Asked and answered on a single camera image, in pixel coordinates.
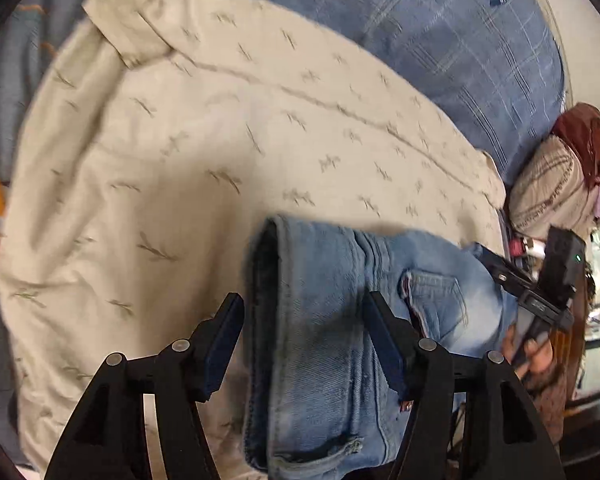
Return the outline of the person's right hand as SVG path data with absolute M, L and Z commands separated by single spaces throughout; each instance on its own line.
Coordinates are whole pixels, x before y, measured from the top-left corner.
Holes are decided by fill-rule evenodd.
M 501 352 L 506 361 L 515 369 L 517 377 L 523 380 L 529 374 L 546 372 L 554 359 L 554 351 L 548 335 L 542 334 L 539 340 L 527 340 L 521 346 L 521 349 L 524 350 L 524 360 L 519 365 L 514 365 L 516 335 L 516 325 L 512 324 L 503 339 Z

